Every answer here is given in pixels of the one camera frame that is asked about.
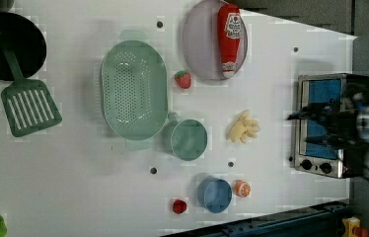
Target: black pot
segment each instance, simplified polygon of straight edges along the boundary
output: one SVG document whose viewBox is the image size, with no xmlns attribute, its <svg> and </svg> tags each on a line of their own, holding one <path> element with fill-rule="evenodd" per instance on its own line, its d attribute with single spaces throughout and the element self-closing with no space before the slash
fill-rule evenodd
<svg viewBox="0 0 369 237">
<path fill-rule="evenodd" d="M 46 58 L 46 43 L 40 29 L 20 15 L 0 12 L 0 32 L 10 41 L 25 78 L 36 74 Z M 1 46 L 0 80 L 13 81 Z"/>
</svg>

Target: white plate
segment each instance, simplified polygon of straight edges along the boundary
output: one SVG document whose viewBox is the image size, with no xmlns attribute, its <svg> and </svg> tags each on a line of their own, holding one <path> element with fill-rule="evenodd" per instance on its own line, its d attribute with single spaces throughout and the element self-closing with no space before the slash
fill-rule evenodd
<svg viewBox="0 0 369 237">
<path fill-rule="evenodd" d="M 217 33 L 218 11 L 225 4 L 222 1 L 204 0 L 190 10 L 184 22 L 184 57 L 193 72 L 203 79 L 227 79 L 222 73 Z M 237 71 L 240 70 L 246 58 L 247 48 L 247 32 L 242 21 Z"/>
</svg>

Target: toaster oven knob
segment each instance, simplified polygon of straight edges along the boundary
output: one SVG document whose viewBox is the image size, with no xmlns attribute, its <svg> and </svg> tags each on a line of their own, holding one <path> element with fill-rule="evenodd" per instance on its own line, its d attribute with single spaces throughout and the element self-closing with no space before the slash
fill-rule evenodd
<svg viewBox="0 0 369 237">
<path fill-rule="evenodd" d="M 310 160 L 304 160 L 304 161 L 302 161 L 301 166 L 302 166 L 302 168 L 304 168 L 305 170 L 310 170 L 310 169 L 311 169 L 311 167 L 313 167 L 313 163 L 311 163 L 311 161 L 310 161 Z"/>
<path fill-rule="evenodd" d="M 323 171 L 324 174 L 329 174 L 332 171 L 332 165 L 329 163 L 324 163 L 320 166 L 320 169 Z"/>
</svg>

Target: white table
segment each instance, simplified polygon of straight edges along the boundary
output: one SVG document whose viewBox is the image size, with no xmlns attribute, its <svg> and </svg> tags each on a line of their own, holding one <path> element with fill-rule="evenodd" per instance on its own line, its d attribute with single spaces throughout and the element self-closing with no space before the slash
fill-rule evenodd
<svg viewBox="0 0 369 237">
<path fill-rule="evenodd" d="M 9 237 L 157 236 L 348 198 L 348 180 L 290 168 L 291 123 L 284 119 L 298 75 L 351 71 L 354 37 L 242 11 L 250 41 L 243 70 L 223 82 L 193 75 L 183 92 L 172 78 L 186 68 L 181 23 L 197 2 L 16 1 L 14 12 L 45 32 L 46 65 L 33 78 L 46 82 L 63 122 L 15 138 L 0 101 L 0 212 Z M 145 31 L 164 58 L 169 109 L 208 127 L 203 157 L 182 162 L 159 143 L 130 152 L 106 125 L 99 70 L 125 29 Z M 8 85 L 0 81 L 0 92 Z M 261 132 L 248 144 L 232 143 L 226 132 L 243 110 L 252 111 Z M 159 173 L 151 175 L 151 167 Z M 253 192 L 234 197 L 223 213 L 209 213 L 195 202 L 206 175 L 243 179 Z M 188 212 L 173 214 L 172 198 L 187 200 Z"/>
</svg>

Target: black handle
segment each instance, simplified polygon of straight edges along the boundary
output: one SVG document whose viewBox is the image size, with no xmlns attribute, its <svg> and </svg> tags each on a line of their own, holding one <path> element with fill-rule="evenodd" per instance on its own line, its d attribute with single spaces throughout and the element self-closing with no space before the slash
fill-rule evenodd
<svg viewBox="0 0 369 237">
<path fill-rule="evenodd" d="M 11 45 L 9 45 L 9 41 L 6 38 L 6 34 L 0 32 L 0 46 L 3 50 L 3 54 L 6 57 L 7 64 L 9 65 L 10 71 L 12 72 L 13 79 L 15 79 L 15 83 L 23 82 L 25 79 L 22 74 L 21 67 L 19 66 L 18 58 L 16 57 L 15 52 Z"/>
</svg>

